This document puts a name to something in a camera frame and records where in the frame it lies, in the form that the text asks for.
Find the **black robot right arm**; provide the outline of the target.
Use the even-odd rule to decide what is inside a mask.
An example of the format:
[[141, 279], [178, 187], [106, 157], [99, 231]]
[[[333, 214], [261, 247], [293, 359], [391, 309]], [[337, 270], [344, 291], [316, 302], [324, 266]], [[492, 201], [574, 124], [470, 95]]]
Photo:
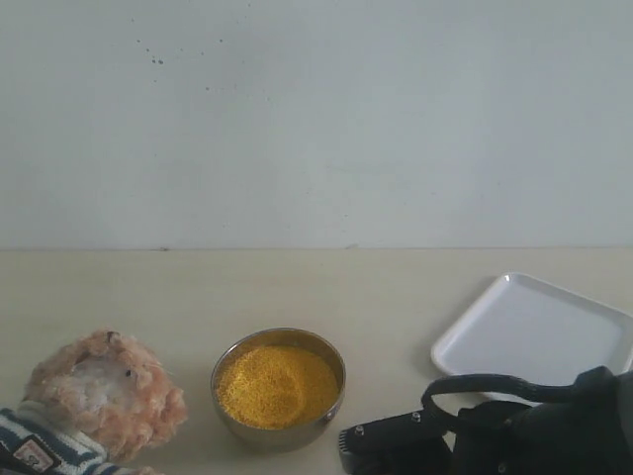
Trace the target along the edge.
[[451, 474], [630, 474], [632, 373], [587, 398], [527, 406], [487, 401], [458, 416], [489, 434], [459, 433]]

